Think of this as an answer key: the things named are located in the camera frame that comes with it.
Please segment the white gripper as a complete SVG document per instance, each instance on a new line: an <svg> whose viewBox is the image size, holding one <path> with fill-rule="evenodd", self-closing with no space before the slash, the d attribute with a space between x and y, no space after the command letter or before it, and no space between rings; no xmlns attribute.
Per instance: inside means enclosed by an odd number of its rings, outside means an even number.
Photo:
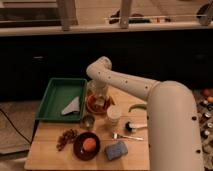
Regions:
<svg viewBox="0 0 213 171"><path fill-rule="evenodd" d="M95 105L103 107L108 100L108 85L97 80L91 81L91 90L95 97Z"/></svg>

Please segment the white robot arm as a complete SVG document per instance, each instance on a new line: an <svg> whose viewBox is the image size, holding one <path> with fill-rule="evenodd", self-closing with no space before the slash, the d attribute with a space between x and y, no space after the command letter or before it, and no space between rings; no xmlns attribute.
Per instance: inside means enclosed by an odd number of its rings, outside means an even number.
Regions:
<svg viewBox="0 0 213 171"><path fill-rule="evenodd" d="M202 143L195 98L185 85L115 72L109 58L101 57L87 75L147 102L151 171L204 171Z"/></svg>

